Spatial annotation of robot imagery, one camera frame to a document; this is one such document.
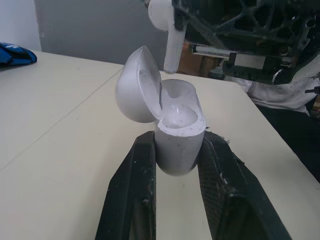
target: white earbud case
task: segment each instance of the white earbud case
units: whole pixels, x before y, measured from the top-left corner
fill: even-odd
[[[121,112],[139,123],[155,123],[156,162],[181,176],[197,164],[206,129],[195,87],[183,80],[161,80],[146,46],[128,58],[115,89]]]

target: table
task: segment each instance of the table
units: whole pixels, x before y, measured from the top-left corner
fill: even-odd
[[[36,54],[0,71],[0,239],[94,239],[111,177],[153,125],[118,110],[122,65]],[[256,175],[292,239],[319,239],[320,184],[241,87],[161,75],[194,84],[207,126]],[[156,174],[157,240],[211,239],[197,169]]]

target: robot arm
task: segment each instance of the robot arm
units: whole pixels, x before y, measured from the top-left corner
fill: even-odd
[[[320,1],[151,0],[148,12],[169,31],[167,72],[177,71],[184,39],[231,52],[226,76],[276,85],[320,72]]]

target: blue cloth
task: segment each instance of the blue cloth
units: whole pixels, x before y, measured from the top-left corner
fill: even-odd
[[[30,50],[11,43],[0,42],[0,67],[26,65],[37,62]]]

